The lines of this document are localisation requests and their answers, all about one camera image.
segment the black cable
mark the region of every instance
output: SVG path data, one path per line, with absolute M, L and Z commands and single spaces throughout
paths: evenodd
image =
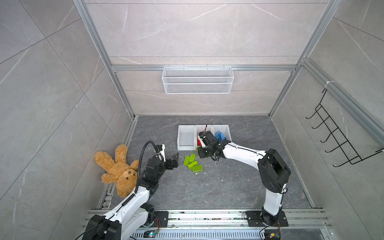
M 214 156 L 215 156 L 215 158 L 213 159 L 212 156 L 211 156 L 211 159 L 212 159 L 212 160 L 214 160 L 214 161 L 219 161 L 220 156 L 216 156 L 216 153 L 217 153 L 217 151 L 219 151 L 220 148 L 223 147 L 223 146 L 225 146 L 225 144 L 223 144 L 223 145 L 221 145 L 220 147 L 217 148 L 216 152 L 214 152 Z
M 148 146 L 148 144 L 152 144 L 152 146 L 153 146 L 153 148 L 155 149 L 155 151 L 158 150 L 157 147 L 156 147 L 156 145 L 155 145 L 151 140 L 149 140 L 148 142 L 146 142 L 146 143 L 144 144 L 144 147 L 143 147 L 143 149 L 141 150 L 141 153 L 140 153 L 139 166 L 137 167 L 137 181 L 136 181 L 135 194 L 137 193 L 137 190 L 139 189 L 141 162 L 142 162 L 142 160 L 143 160 L 143 155 L 144 155 L 145 148 Z
M 244 149 L 244 150 L 247 150 L 247 151 L 250 151 L 250 152 L 253 152 L 253 153 L 256 153 L 256 154 L 259 154 L 260 156 L 264 157 L 263 155 L 261 155 L 260 153 L 258 152 L 255 152 L 255 151 L 252 151 L 252 150 L 249 150 L 249 149 L 246 149 L 246 148 L 242 148 L 242 147 L 236 147 L 236 146 L 233 146 L 231 144 L 228 143 L 229 146 L 232 146 L 232 147 L 235 147 L 235 148 L 240 148 L 240 149 Z
M 86 233 L 86 232 L 88 232 L 88 231 L 94 229 L 95 227 L 100 226 L 100 225 L 103 224 L 103 223 L 105 223 L 105 221 L 103 221 L 102 223 L 100 223 L 100 224 L 98 224 L 98 225 L 96 225 L 96 226 L 94 226 L 94 227 L 91 227 L 90 229 L 86 230 L 85 232 L 83 232 L 82 234 L 80 234 L 77 238 L 75 238 L 75 240 L 77 240 L 79 237 L 81 237 L 84 233 Z

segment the black mounting plate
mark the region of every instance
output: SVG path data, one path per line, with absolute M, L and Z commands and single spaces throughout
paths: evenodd
M 261 219 L 261 211 L 246 211 L 245 213 L 247 215 L 246 220 L 248 221 L 249 227 L 265 227 Z M 280 212 L 277 221 L 273 225 L 273 227 L 278 227 L 277 222 L 280 222 L 280 227 L 288 227 L 288 221 L 283 211 Z
M 169 212 L 167 211 L 155 211 L 155 217 L 157 217 L 160 220 L 160 226 L 161 227 L 167 227 L 168 226 L 168 215 Z

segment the teddy bear face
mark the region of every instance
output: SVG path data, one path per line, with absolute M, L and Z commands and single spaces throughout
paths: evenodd
M 133 169 L 125 170 L 119 177 L 116 188 L 119 196 L 128 196 L 136 186 L 137 172 Z

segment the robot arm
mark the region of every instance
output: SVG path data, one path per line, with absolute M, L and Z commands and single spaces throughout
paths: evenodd
M 166 159 L 164 145 L 154 146 L 157 155 L 148 160 L 142 179 L 121 203 L 103 216 L 94 215 L 87 225 L 83 240 L 127 240 L 137 228 L 150 227 L 155 219 L 154 206 L 146 203 L 159 187 L 159 180 L 166 169 L 179 166 L 179 154 Z
M 273 225 L 281 211 L 283 194 L 287 191 L 286 184 L 291 170 L 274 149 L 258 151 L 239 146 L 229 140 L 219 142 L 211 132 L 199 133 L 205 147 L 199 147 L 200 158 L 230 158 L 248 164 L 259 170 L 263 185 L 266 188 L 265 202 L 262 208 L 262 221 Z

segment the teddy bear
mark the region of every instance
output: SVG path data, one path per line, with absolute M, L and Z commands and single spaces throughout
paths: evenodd
M 104 183 L 116 183 L 116 189 L 120 197 L 127 197 L 136 186 L 137 167 L 139 160 L 135 160 L 131 165 L 127 164 L 126 145 L 119 145 L 115 150 L 115 160 L 103 151 L 95 153 L 95 162 L 100 167 L 104 168 L 107 173 L 101 176 Z

